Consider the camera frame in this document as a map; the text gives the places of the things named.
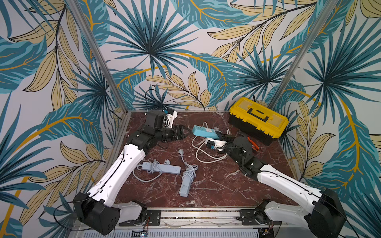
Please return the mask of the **teal power strip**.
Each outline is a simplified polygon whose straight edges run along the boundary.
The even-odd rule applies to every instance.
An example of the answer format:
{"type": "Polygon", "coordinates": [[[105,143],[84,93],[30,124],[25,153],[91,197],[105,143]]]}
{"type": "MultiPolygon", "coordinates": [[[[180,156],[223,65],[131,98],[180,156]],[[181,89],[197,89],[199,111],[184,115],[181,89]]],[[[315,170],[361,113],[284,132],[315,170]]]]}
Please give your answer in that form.
{"type": "Polygon", "coordinates": [[[217,131],[214,129],[209,129],[201,126],[193,126],[192,133],[194,136],[204,137],[204,138],[212,138],[215,140],[220,140],[220,136],[217,131]]]}

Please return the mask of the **orange handled pliers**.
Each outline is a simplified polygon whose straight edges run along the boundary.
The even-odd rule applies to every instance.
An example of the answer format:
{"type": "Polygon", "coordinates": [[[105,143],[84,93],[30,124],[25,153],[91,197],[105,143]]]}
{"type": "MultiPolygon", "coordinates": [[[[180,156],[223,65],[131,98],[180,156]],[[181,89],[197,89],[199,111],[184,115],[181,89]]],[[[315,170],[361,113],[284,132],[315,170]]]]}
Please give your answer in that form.
{"type": "Polygon", "coordinates": [[[260,147],[250,138],[250,137],[247,137],[249,143],[252,145],[252,149],[254,149],[255,151],[259,151],[260,147]]]}

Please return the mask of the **yellow black toolbox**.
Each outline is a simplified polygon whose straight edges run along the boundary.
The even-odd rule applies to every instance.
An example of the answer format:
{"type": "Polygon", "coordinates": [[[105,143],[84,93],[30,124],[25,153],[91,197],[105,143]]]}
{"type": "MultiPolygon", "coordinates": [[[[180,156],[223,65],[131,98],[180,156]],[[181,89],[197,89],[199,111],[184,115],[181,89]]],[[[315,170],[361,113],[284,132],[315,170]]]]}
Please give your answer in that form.
{"type": "Polygon", "coordinates": [[[266,146],[280,139],[289,124],[287,117],[248,98],[229,110],[229,123],[266,146]]]}

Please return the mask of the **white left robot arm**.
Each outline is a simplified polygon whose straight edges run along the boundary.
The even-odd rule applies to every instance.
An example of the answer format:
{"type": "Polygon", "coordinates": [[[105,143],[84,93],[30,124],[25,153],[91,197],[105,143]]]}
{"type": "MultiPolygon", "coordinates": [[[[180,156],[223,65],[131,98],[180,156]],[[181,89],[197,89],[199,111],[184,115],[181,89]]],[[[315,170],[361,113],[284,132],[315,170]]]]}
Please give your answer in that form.
{"type": "Polygon", "coordinates": [[[73,205],[78,221],[102,235],[111,233],[117,225],[147,222],[146,207],[140,202],[115,205],[123,184],[158,142],[173,142],[186,138],[183,125],[174,125],[177,112],[171,109],[149,111],[146,120],[132,133],[116,161],[88,192],[79,192],[73,205]]]}

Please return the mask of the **grey power strip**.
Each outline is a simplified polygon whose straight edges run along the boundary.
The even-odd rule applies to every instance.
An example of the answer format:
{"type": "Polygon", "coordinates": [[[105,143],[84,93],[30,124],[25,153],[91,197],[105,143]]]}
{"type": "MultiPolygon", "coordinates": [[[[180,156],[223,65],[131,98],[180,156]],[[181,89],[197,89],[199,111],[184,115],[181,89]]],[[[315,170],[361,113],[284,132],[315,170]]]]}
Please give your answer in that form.
{"type": "Polygon", "coordinates": [[[195,172],[192,170],[184,171],[182,176],[182,184],[179,190],[179,195],[181,197],[188,197],[189,191],[191,188],[191,184],[193,183],[195,178],[195,172]]]}
{"type": "Polygon", "coordinates": [[[181,172],[180,166],[158,164],[158,163],[151,163],[151,162],[143,162],[141,169],[144,171],[147,171],[150,174],[166,173],[166,174],[179,175],[181,172]]]}

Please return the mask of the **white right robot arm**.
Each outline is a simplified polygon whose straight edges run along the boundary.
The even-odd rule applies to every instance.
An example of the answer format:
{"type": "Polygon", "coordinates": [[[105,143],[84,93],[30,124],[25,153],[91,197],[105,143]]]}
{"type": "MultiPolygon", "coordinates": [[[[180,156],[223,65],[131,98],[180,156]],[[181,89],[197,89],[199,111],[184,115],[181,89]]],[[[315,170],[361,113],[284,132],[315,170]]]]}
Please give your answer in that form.
{"type": "Polygon", "coordinates": [[[227,154],[244,176],[265,184],[297,203],[286,206],[268,202],[261,212],[271,221],[288,222],[309,229],[317,238],[337,238],[347,220],[337,193],[303,184],[260,160],[250,139],[218,134],[216,150],[227,154]]]}

